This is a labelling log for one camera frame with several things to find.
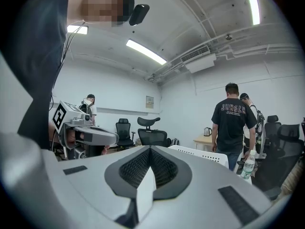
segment jeans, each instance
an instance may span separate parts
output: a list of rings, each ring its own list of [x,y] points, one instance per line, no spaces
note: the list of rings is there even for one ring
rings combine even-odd
[[[228,162],[229,162],[229,169],[231,171],[233,171],[235,168],[235,165],[237,163],[237,159],[240,155],[240,152],[223,152],[223,151],[220,151],[219,149],[216,149],[216,152],[219,154],[227,155]]]

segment printed text on t-shirt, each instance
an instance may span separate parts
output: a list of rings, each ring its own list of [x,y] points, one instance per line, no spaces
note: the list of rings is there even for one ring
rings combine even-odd
[[[223,104],[221,111],[229,111],[227,112],[228,114],[232,115],[239,115],[239,113],[243,113],[244,115],[246,114],[246,108],[242,107],[240,105],[233,105],[233,104]]]

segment plastic water bottle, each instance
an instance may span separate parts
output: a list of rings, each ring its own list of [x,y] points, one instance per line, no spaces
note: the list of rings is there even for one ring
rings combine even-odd
[[[251,150],[250,151],[250,155],[249,157],[247,158],[245,164],[244,164],[244,168],[243,168],[243,171],[241,173],[241,177],[245,180],[249,179],[250,178],[250,175],[254,169],[254,165],[255,165],[255,154],[256,154],[256,151],[255,150]]]

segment fluorescent light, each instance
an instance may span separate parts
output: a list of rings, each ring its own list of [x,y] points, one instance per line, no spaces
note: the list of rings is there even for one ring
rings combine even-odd
[[[68,25],[68,32],[70,33],[75,33],[75,31],[80,28],[80,26],[78,25]],[[87,35],[88,33],[88,26],[83,26],[79,29],[79,31],[77,32],[78,34],[85,34]]]
[[[142,45],[140,45],[140,44],[138,44],[138,43],[136,43],[136,42],[134,42],[130,39],[126,43],[126,46],[131,47],[131,48],[135,49],[136,51],[139,51],[139,52],[145,54],[146,56],[148,56],[151,59],[157,61],[161,65],[166,63],[166,60],[164,60],[163,58],[161,58],[160,56],[158,56],[154,52],[150,51],[149,49],[143,47]]]
[[[249,0],[249,1],[251,6],[253,25],[258,25],[260,23],[258,2],[257,0]]]

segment black t-shirt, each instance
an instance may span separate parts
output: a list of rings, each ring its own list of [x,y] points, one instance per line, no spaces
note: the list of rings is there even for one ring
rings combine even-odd
[[[66,40],[67,8],[68,0],[28,0],[3,46],[8,66],[33,98],[18,134],[41,148],[49,148],[49,106]]]
[[[238,152],[243,147],[243,127],[257,124],[250,107],[237,98],[227,98],[216,105],[212,117],[218,125],[217,148],[220,151]]]

